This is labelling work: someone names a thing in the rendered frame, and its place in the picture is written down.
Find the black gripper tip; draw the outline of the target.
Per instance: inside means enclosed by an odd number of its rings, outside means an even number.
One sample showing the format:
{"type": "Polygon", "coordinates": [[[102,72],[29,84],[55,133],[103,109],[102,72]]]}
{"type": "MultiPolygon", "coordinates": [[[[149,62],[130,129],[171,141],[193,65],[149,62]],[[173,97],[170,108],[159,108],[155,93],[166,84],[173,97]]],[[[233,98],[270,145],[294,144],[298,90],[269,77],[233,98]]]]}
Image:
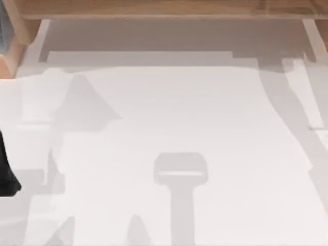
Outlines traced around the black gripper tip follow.
{"type": "Polygon", "coordinates": [[[22,185],[9,165],[3,134],[0,131],[0,197],[12,197],[21,189],[22,185]]]}

